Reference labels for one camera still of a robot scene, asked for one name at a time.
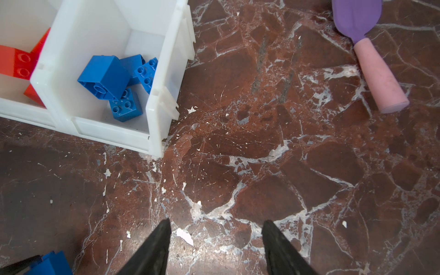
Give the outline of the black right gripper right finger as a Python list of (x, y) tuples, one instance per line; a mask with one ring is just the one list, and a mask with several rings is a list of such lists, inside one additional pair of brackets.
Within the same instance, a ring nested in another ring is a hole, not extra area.
[(318, 275), (273, 221), (264, 222), (262, 240), (269, 275)]

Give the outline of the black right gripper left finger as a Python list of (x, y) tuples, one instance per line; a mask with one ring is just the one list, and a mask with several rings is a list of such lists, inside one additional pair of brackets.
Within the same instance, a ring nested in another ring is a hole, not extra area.
[(171, 237), (170, 219), (162, 220), (117, 275), (165, 275)]

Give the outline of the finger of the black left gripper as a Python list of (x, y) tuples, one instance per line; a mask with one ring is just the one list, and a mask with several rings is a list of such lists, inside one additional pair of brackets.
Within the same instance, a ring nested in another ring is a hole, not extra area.
[(36, 255), (25, 260), (1, 268), (0, 275), (16, 275), (17, 273), (29, 268), (33, 264), (41, 262), (42, 256)]

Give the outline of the blue lego pile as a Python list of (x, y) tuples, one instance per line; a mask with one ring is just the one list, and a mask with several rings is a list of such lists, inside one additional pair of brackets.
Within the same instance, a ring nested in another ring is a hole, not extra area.
[(26, 275), (73, 275), (63, 251), (44, 255), (30, 266)]
[(144, 90), (150, 94), (152, 90), (152, 84), (154, 81), (155, 73), (157, 71), (158, 59), (156, 57), (145, 61), (141, 57), (141, 64), (135, 69), (137, 79), (140, 81)]

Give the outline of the small blue lego plate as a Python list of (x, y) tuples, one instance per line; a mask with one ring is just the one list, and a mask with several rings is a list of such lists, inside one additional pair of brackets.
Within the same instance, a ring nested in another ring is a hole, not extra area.
[(119, 100), (110, 100), (113, 118), (125, 122), (143, 114), (140, 101), (131, 88), (126, 88)]

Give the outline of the long red lego brick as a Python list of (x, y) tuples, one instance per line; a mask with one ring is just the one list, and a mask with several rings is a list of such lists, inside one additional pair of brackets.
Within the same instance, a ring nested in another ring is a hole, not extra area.
[(1, 45), (1, 74), (30, 80), (36, 65), (36, 55)]

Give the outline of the blue lego brick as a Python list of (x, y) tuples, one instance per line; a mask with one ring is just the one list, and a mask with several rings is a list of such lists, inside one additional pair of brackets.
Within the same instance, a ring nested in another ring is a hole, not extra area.
[(120, 59), (120, 62), (122, 66), (128, 71), (130, 74), (130, 80), (127, 84), (128, 87), (132, 85), (136, 85), (140, 83), (140, 80), (138, 79), (136, 75), (136, 70), (143, 64), (145, 64), (145, 60), (142, 57), (142, 55), (135, 55), (131, 57), (126, 57), (123, 59)]

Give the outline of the red lego pile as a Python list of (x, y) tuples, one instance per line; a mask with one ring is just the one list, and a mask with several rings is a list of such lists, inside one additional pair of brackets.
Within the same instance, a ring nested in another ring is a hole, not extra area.
[(45, 32), (45, 34), (41, 37), (40, 41), (35, 45), (35, 47), (32, 49), (31, 54), (34, 56), (39, 57), (41, 54), (41, 51), (45, 45), (45, 42), (47, 40), (48, 34), (50, 32), (50, 28)]

